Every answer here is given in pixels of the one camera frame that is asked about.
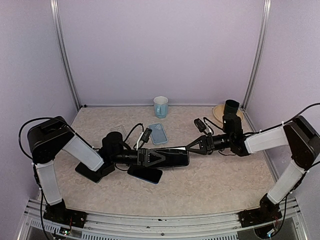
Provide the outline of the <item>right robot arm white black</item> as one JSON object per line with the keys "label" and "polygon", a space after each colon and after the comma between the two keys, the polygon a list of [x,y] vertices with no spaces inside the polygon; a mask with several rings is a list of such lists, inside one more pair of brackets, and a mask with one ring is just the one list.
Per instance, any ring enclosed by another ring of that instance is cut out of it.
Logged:
{"label": "right robot arm white black", "polygon": [[236,111],[230,109],[225,110],[222,117],[222,134],[207,132],[203,119],[195,119],[194,124],[202,135],[185,149],[199,155],[230,149],[233,154],[246,157],[282,146],[290,148],[291,160],[288,166],[266,194],[268,202],[255,212],[260,222],[268,221],[275,214],[274,205],[279,204],[300,184],[316,165],[315,160],[320,154],[320,135],[301,113],[278,125],[253,133],[244,133],[241,118]]}

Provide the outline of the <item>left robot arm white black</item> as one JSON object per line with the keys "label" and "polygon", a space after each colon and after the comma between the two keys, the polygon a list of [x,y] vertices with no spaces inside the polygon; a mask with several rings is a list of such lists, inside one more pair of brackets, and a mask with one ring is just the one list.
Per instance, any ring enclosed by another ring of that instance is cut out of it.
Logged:
{"label": "left robot arm white black", "polygon": [[62,205],[63,197],[54,167],[59,152],[65,151],[76,158],[80,162],[77,172],[95,183],[113,172],[115,164],[148,170],[166,159],[151,149],[132,149],[118,131],[108,133],[102,139],[101,148],[94,149],[62,116],[42,117],[40,120],[42,122],[31,127],[26,135],[31,153],[29,158],[43,196],[51,206],[49,212],[61,223],[70,218],[70,211]]}

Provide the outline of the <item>light blue phone case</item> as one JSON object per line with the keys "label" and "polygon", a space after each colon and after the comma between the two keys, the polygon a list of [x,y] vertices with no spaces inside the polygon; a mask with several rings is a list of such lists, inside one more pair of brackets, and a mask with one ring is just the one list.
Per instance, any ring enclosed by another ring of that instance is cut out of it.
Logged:
{"label": "light blue phone case", "polygon": [[148,128],[151,129],[150,136],[154,145],[162,145],[168,142],[165,129],[161,123],[150,124]]}

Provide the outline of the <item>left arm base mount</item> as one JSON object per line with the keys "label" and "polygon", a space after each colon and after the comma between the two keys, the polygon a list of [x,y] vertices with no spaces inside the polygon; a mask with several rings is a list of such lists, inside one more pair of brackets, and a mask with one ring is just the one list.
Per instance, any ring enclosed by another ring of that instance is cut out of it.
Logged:
{"label": "left arm base mount", "polygon": [[65,201],[62,199],[57,204],[46,204],[43,218],[54,223],[83,228],[87,215],[84,211],[66,208]]}

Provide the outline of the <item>black phone blue edge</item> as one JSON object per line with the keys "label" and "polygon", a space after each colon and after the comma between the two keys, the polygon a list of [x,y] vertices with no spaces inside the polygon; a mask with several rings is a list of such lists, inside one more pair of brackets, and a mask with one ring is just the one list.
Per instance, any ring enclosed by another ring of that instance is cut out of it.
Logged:
{"label": "black phone blue edge", "polygon": [[158,184],[163,171],[156,168],[130,168],[127,173],[152,184]]}

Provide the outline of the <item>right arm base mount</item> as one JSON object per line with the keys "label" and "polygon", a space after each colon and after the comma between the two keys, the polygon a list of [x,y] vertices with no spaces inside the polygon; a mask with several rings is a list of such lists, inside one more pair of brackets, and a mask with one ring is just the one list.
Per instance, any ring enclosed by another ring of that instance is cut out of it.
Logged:
{"label": "right arm base mount", "polygon": [[266,193],[259,201],[259,207],[242,210],[238,213],[238,218],[242,228],[251,227],[275,221],[282,218],[279,203],[274,204]]}

